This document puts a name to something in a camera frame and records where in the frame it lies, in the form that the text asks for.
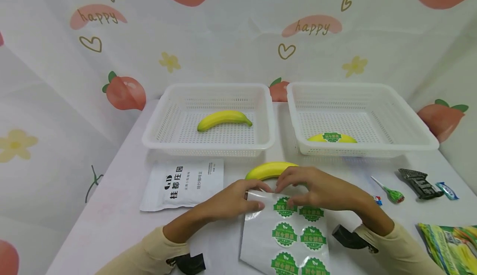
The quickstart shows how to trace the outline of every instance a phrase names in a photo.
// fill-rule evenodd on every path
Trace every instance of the white table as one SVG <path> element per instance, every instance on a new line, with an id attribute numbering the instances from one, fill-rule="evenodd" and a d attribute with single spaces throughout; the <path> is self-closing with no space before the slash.
<path id="1" fill-rule="evenodd" d="M 140 241 L 154 228 L 167 224 L 186 211 L 183 208 L 154 213 L 139 211 L 152 164 L 157 159 L 168 158 L 166 155 L 149 151 L 141 143 L 145 125 L 156 104 L 157 101 L 147 103 L 47 275 L 94 274 L 114 256 Z M 299 155 L 293 147 L 288 105 L 275 103 L 274 106 L 279 121 L 275 145 L 258 159 L 226 159 L 224 185 L 244 178 L 252 167 L 267 161 L 315 165 L 364 188 L 368 193 L 382 196 L 383 209 L 404 225 L 422 247 L 424 243 L 415 229 L 418 222 L 453 226 L 477 224 L 477 215 L 471 213 L 475 212 L 477 196 L 440 152 L 410 153 L 392 161 L 359 158 L 330 160 Z M 460 200 L 451 201 L 443 196 L 440 199 L 417 202 L 414 191 L 396 177 L 398 168 L 426 172 L 429 174 L 430 183 L 445 181 Z M 388 187 L 401 191 L 406 200 L 399 205 L 390 203 L 383 191 L 369 180 L 371 174 Z M 272 186 L 273 181 L 267 180 L 267 183 Z M 326 217 L 329 232 L 337 224 L 344 225 L 350 231 L 360 224 L 360 220 L 351 212 L 326 212 Z M 239 260 L 242 226 L 243 218 L 216 222 L 207 225 L 192 237 L 189 241 L 191 255 L 204 253 L 207 267 L 205 274 L 261 274 Z M 383 274 L 383 270 L 373 261 L 367 250 L 346 249 L 333 237 L 328 240 L 332 274 Z M 179 274 L 178 270 L 173 271 L 173 274 Z"/>

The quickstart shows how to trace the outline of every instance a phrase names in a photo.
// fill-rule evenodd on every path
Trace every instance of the plastic basket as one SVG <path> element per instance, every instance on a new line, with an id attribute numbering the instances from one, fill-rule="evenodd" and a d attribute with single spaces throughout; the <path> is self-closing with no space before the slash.
<path id="1" fill-rule="evenodd" d="M 204 133 L 206 116 L 235 110 L 253 123 L 221 124 Z M 256 157 L 275 141 L 270 91 L 263 84 L 173 84 L 151 116 L 142 142 L 178 156 Z"/>
<path id="2" fill-rule="evenodd" d="M 287 94 L 302 154 L 392 158 L 439 148 L 427 125 L 389 86 L 296 82 Z M 346 134 L 358 143 L 308 141 L 321 133 Z"/>

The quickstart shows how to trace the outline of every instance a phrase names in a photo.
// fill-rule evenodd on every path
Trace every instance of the beige sleeve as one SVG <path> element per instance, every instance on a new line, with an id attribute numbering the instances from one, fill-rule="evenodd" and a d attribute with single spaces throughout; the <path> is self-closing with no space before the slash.
<path id="1" fill-rule="evenodd" d="M 173 269 L 166 260 L 189 253 L 188 244 L 176 244 L 164 237 L 162 227 L 150 234 L 111 262 L 96 275 L 163 275 Z"/>
<path id="2" fill-rule="evenodd" d="M 363 224 L 355 233 L 379 250 L 373 256 L 389 275 L 446 275 L 396 222 L 393 231 L 385 237 L 375 234 Z"/>

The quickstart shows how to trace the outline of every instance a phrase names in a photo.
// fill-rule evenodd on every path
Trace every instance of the white packet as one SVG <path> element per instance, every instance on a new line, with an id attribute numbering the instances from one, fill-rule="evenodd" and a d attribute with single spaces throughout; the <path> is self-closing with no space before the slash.
<path id="1" fill-rule="evenodd" d="M 155 163 L 140 210 L 193 207 L 224 188 L 224 160 Z"/>
<path id="2" fill-rule="evenodd" d="M 330 275 L 324 211 L 287 208 L 288 198 L 248 191 L 247 199 L 265 208 L 245 215 L 240 259 L 268 275 Z"/>

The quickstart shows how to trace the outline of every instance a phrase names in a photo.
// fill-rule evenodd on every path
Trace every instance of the green lollipop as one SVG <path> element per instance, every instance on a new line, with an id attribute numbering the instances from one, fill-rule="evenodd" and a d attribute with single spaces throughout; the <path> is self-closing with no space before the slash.
<path id="1" fill-rule="evenodd" d="M 387 188 L 385 185 L 381 184 L 380 181 L 376 180 L 373 176 L 371 176 L 371 179 L 373 179 L 379 186 L 381 186 L 381 188 L 383 188 L 384 191 L 386 191 L 389 199 L 393 203 L 402 203 L 404 201 L 404 195 L 401 192 Z"/>

